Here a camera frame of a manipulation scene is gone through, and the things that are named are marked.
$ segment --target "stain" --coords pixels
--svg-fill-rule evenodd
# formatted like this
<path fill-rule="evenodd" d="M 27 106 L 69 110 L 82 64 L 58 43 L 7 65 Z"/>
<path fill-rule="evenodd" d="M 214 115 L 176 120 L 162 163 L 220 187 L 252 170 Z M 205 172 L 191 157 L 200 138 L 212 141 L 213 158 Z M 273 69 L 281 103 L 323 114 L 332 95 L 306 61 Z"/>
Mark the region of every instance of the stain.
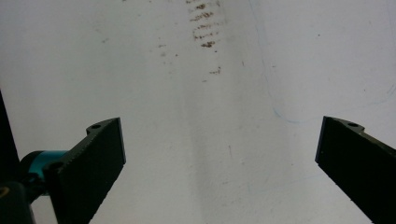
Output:
<path fill-rule="evenodd" d="M 206 7 L 205 4 L 201 4 L 201 5 L 199 5 L 198 7 L 196 7 L 196 9 L 204 9 L 205 7 Z"/>
<path fill-rule="evenodd" d="M 218 70 L 216 70 L 214 72 L 209 72 L 209 74 L 212 74 L 212 75 L 219 75 L 220 73 L 221 73 L 221 67 L 220 66 L 218 67 Z"/>
<path fill-rule="evenodd" d="M 207 41 L 206 43 L 202 44 L 201 46 L 204 48 L 212 48 L 212 46 L 216 44 L 215 41 Z"/>
<path fill-rule="evenodd" d="M 195 16 L 194 19 L 190 19 L 190 21 L 199 21 L 201 19 L 208 19 L 213 15 L 214 15 L 213 12 L 203 12 L 200 15 Z"/>

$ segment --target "white surface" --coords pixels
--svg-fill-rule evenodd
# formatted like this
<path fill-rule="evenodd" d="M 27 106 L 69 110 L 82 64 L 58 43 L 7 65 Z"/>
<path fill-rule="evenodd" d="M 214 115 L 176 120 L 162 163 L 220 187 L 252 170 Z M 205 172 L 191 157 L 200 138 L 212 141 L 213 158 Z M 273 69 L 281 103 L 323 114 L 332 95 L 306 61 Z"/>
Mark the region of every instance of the white surface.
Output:
<path fill-rule="evenodd" d="M 0 87 L 20 157 L 121 117 L 127 163 L 92 223 L 370 223 L 314 158 L 324 115 L 396 147 L 395 9 L 1 1 Z M 33 208 L 55 222 L 49 199 Z"/>

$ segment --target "screw hole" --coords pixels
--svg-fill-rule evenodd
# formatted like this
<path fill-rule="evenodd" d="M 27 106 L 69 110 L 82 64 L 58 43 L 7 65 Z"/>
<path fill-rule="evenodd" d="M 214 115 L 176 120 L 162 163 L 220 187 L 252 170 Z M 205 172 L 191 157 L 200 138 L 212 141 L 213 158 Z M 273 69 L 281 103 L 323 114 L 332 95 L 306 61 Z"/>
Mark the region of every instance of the screw hole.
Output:
<path fill-rule="evenodd" d="M 356 124 L 356 123 L 348 123 L 347 125 L 349 125 L 349 126 L 351 126 L 351 127 L 359 127 L 359 125 L 358 124 Z"/>
<path fill-rule="evenodd" d="M 8 193 L 9 193 L 8 187 L 0 188 L 0 198 L 3 198 L 4 196 L 8 195 Z"/>

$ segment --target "scuff mark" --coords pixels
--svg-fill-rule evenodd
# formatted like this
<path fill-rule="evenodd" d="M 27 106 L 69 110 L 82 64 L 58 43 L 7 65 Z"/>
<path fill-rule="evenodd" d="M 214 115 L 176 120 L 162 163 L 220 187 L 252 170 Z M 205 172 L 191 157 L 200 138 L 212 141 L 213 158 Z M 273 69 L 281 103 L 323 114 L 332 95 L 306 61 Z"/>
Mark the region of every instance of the scuff mark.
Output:
<path fill-rule="evenodd" d="M 195 16 L 194 19 L 190 19 L 190 21 L 199 21 L 201 19 L 208 19 L 213 15 L 214 15 L 213 12 L 203 12 L 200 15 Z"/>
<path fill-rule="evenodd" d="M 231 150 L 231 146 L 228 146 L 228 150 L 230 152 L 230 157 L 231 159 L 233 159 L 233 151 Z"/>

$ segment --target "dirt mark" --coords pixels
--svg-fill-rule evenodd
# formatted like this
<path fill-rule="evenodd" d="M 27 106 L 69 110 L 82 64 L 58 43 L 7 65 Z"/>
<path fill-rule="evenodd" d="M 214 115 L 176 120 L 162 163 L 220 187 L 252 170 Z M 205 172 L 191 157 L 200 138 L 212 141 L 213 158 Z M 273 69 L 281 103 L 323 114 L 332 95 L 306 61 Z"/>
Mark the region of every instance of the dirt mark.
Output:
<path fill-rule="evenodd" d="M 212 46 L 216 44 L 215 41 L 207 41 L 206 43 L 202 44 L 201 46 L 204 48 L 212 48 Z"/>
<path fill-rule="evenodd" d="M 209 74 L 212 74 L 212 75 L 219 75 L 220 73 L 221 73 L 221 67 L 220 66 L 218 67 L 218 70 L 213 71 L 213 72 L 209 72 Z"/>

